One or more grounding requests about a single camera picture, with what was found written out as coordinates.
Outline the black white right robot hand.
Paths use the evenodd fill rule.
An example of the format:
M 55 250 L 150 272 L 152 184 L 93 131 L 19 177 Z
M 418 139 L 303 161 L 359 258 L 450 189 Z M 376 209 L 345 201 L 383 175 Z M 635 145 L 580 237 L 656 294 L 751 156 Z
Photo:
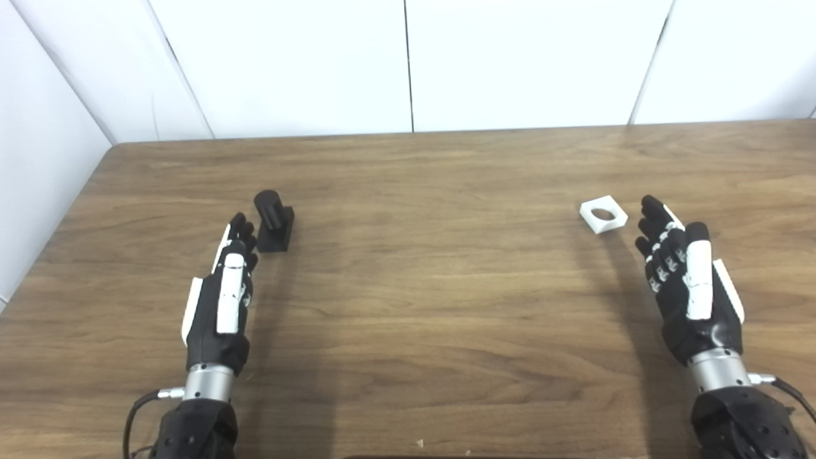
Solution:
M 662 318 L 662 340 L 675 360 L 714 349 L 743 354 L 745 311 L 720 259 L 714 259 L 709 227 L 682 223 L 653 195 L 641 200 L 636 249 Z

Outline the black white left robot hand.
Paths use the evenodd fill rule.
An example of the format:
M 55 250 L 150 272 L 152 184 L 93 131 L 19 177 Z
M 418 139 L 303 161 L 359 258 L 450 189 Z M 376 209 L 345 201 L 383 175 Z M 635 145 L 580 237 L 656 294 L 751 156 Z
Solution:
M 187 371 L 219 365 L 238 376 L 247 364 L 256 245 L 253 223 L 244 213 L 235 214 L 222 233 L 209 275 L 193 279 L 182 321 Z

